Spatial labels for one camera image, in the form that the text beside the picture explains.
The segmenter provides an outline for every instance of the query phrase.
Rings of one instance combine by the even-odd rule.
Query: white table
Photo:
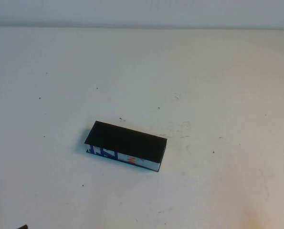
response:
[[[167,137],[160,172],[87,154],[95,120]],[[23,224],[284,229],[284,31],[0,28],[0,229]]]

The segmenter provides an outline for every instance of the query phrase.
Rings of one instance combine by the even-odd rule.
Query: orange graphic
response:
[[[133,156],[128,156],[128,162],[129,162],[129,163],[135,164],[135,160],[136,160],[135,157],[133,157]]]

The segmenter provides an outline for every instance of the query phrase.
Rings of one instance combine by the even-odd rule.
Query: black box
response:
[[[96,121],[84,143],[87,153],[158,172],[167,139]]]

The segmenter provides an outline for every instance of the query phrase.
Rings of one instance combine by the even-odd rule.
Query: white surface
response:
[[[160,172],[87,154],[95,120],[168,137]],[[0,28],[0,229],[25,223],[284,229],[284,31]]]
[[[0,0],[0,25],[284,29],[284,0]]]

